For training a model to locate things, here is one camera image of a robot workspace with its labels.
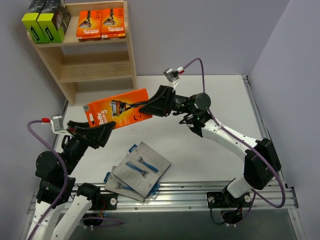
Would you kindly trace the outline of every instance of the green box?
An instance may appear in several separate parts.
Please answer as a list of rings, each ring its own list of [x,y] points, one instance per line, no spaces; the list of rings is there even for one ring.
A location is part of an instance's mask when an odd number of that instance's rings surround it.
[[[22,22],[25,25],[26,29],[32,36],[33,41],[36,44],[49,43],[48,38],[42,31],[39,26],[37,19],[40,15],[40,12],[44,8],[46,0],[33,0],[29,6],[26,14],[22,18]]]
[[[62,43],[70,19],[64,0],[46,0],[37,22],[50,43]]]

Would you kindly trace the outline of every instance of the orange box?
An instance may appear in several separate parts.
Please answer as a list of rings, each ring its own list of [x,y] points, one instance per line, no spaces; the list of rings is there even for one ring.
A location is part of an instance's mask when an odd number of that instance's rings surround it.
[[[104,39],[125,37],[125,12],[123,8],[102,10],[101,37]]]
[[[77,39],[101,38],[102,10],[81,11],[78,27],[76,28]]]
[[[139,109],[149,101],[145,88],[93,101],[83,106],[90,127],[115,121],[115,129],[152,118]]]

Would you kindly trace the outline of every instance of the purple cable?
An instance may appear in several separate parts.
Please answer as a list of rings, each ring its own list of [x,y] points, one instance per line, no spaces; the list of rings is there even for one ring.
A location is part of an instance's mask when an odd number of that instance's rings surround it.
[[[202,87],[203,87],[203,92],[206,92],[206,85],[205,85],[205,71],[204,71],[204,65],[202,60],[197,57],[195,59],[193,59],[191,62],[189,62],[188,64],[186,64],[183,69],[186,69],[187,67],[189,67],[194,61],[199,60],[200,64],[201,64],[201,73],[202,73]],[[268,199],[266,199],[264,196],[262,196],[259,192],[257,192],[255,189],[252,189],[252,191],[258,195],[262,200],[264,200],[266,203],[270,204],[271,206],[273,206],[274,208],[280,209],[282,208],[285,203],[286,203],[286,193],[285,193],[285,187],[283,186],[283,184],[281,183],[281,179],[278,176],[277,172],[274,170],[274,168],[270,165],[270,163],[257,151],[255,150],[252,146],[250,146],[249,144],[247,144],[245,141],[243,141],[242,139],[240,139],[239,137],[237,137],[236,135],[234,135],[232,132],[228,131],[226,128],[224,128],[223,126],[220,126],[220,123],[218,122],[218,120],[215,118],[215,116],[213,115],[213,113],[211,112],[210,109],[208,109],[208,112],[211,116],[211,118],[213,119],[213,121],[215,122],[215,124],[218,127],[221,127],[222,130],[224,130],[227,134],[229,134],[231,137],[233,137],[234,139],[236,139],[237,141],[239,141],[240,143],[242,143],[243,145],[245,145],[247,148],[249,148],[252,152],[254,152],[262,161],[263,163],[269,168],[269,170],[272,172],[272,174],[274,175],[275,179],[277,180],[280,189],[281,189],[281,195],[282,195],[282,201],[279,205],[274,204],[273,202],[269,201]]]
[[[81,219],[81,221],[85,221],[85,220],[102,220],[102,221],[114,222],[114,223],[109,224],[109,225],[93,226],[94,229],[102,229],[102,228],[119,226],[119,225],[124,224],[122,221],[114,219],[114,218],[103,218],[103,217],[97,217],[97,216],[84,217],[84,218]]]
[[[241,223],[243,220],[245,220],[245,219],[248,217],[248,215],[249,215],[249,213],[251,212],[251,209],[252,209],[252,207],[253,207],[253,205],[254,205],[254,201],[255,201],[255,199],[256,199],[256,195],[257,195],[256,192],[253,192],[253,197],[252,197],[252,199],[251,199],[251,205],[250,205],[248,211],[245,213],[245,215],[243,216],[243,218],[236,223],[236,225],[239,224],[239,223]],[[233,213],[233,212],[234,212],[234,211],[225,211],[224,213],[222,213],[222,214],[221,214],[222,220],[224,219],[224,215],[225,215],[225,214],[227,214],[227,213]]]
[[[35,124],[35,123],[42,123],[41,120],[33,120],[31,122],[29,122],[26,127],[28,128],[29,132],[36,138],[38,139],[44,146],[46,146],[47,149],[49,149],[53,155],[58,159],[59,163],[62,166],[63,169],[63,173],[64,173],[64,181],[63,181],[63,186],[62,189],[60,191],[60,193],[58,194],[58,196],[55,198],[55,200],[53,201],[53,203],[48,207],[48,209],[43,213],[43,215],[40,217],[39,221],[37,222],[37,225],[35,225],[35,227],[33,228],[32,232],[30,233],[29,237],[27,240],[31,240],[33,238],[33,236],[35,235],[39,224],[43,221],[43,219],[46,217],[46,215],[49,213],[49,211],[58,203],[59,199],[61,198],[61,196],[64,194],[66,188],[67,188],[67,184],[68,184],[68,172],[67,172],[67,167],[64,163],[64,161],[62,160],[62,158],[60,157],[60,155],[54,150],[54,148],[52,146],[50,146],[45,140],[43,140],[38,134],[36,134],[35,131],[32,130],[31,125]]]

